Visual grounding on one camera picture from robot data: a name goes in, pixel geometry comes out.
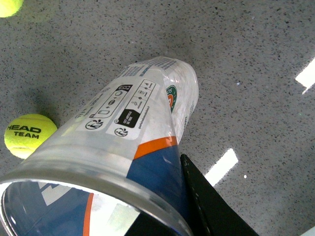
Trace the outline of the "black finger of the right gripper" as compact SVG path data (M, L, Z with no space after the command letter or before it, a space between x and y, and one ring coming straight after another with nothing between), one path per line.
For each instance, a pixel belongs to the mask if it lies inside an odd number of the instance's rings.
M189 200L189 226L195 236L256 236L186 154L180 156Z

